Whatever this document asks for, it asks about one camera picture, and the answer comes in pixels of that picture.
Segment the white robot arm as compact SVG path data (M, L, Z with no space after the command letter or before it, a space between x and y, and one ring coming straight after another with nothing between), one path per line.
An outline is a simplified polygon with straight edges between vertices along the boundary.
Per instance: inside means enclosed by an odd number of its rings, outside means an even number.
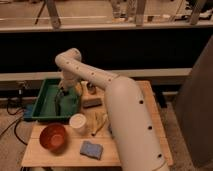
M62 86L78 77L105 91L105 106L123 171L170 171L142 90L133 79L81 62L71 48L55 58L62 70Z

